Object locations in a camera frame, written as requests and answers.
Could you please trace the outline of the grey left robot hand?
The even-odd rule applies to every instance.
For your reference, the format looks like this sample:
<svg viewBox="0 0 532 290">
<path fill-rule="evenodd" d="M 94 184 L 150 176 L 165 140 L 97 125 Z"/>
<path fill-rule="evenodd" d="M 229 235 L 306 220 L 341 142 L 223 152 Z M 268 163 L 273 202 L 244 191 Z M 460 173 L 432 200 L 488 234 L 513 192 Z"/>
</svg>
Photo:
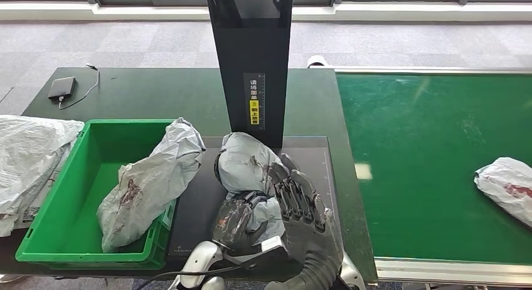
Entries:
<svg viewBox="0 0 532 290">
<path fill-rule="evenodd" d="M 267 201 L 257 191 L 244 191 L 225 200 L 213 225 L 212 241 L 223 246 L 231 256 L 250 255 L 259 251 L 257 240 L 267 230 L 268 222 L 247 230 L 255 207 Z"/>
</svg>

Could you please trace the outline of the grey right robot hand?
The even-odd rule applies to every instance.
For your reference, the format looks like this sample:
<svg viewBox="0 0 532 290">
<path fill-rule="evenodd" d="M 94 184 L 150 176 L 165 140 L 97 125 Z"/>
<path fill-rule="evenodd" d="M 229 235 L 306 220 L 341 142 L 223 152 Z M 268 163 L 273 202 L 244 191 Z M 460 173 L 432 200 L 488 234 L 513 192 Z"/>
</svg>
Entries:
<svg viewBox="0 0 532 290">
<path fill-rule="evenodd" d="M 271 164 L 268 176 L 279 203 L 290 255 L 300 262 L 312 259 L 339 266 L 343 245 L 333 210 L 292 157 L 282 153 L 279 159 Z"/>
</svg>

